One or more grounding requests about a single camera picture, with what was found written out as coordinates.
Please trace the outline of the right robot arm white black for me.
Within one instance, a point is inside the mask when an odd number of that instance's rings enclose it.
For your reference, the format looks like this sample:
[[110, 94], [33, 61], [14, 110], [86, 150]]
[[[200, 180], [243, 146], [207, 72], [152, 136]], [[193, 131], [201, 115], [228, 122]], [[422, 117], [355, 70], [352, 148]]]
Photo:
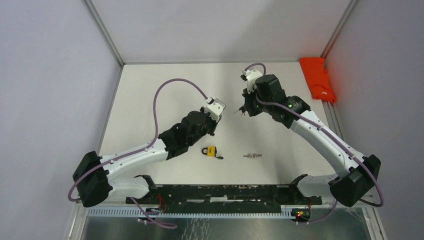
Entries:
[[382, 197], [379, 203], [364, 199], [371, 188], [381, 193], [377, 184], [381, 161], [375, 155], [365, 156], [335, 135], [304, 100], [296, 95], [287, 96], [275, 75], [253, 70], [245, 71], [240, 77], [246, 82], [242, 113], [250, 117], [269, 114], [306, 140], [334, 170], [329, 175], [297, 177], [292, 182], [295, 187], [288, 191], [293, 203], [302, 204], [309, 197], [333, 197], [346, 207], [357, 202], [383, 206]]

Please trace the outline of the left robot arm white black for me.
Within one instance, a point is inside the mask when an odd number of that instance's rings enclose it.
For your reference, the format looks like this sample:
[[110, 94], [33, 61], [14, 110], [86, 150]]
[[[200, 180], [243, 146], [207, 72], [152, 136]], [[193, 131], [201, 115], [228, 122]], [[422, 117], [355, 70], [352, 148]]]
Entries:
[[158, 135], [145, 145], [112, 155], [88, 152], [72, 175], [77, 202], [85, 208], [104, 201], [133, 197], [145, 204], [157, 198], [154, 181], [136, 170], [185, 154], [205, 135], [213, 136], [225, 107], [211, 103], [199, 111], [191, 111], [180, 123]]

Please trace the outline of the black head key bunch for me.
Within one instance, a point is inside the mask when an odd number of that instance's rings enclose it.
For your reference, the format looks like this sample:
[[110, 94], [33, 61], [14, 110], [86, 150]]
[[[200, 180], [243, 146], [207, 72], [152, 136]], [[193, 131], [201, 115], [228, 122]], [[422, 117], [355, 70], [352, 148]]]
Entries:
[[240, 114], [241, 114], [241, 116], [244, 116], [244, 115], [245, 115], [245, 113], [246, 113], [246, 110], [245, 110], [245, 108], [244, 108], [243, 106], [241, 106], [238, 110], [236, 110], [236, 111], [234, 112], [234, 114], [236, 114], [236, 113], [240, 113]]

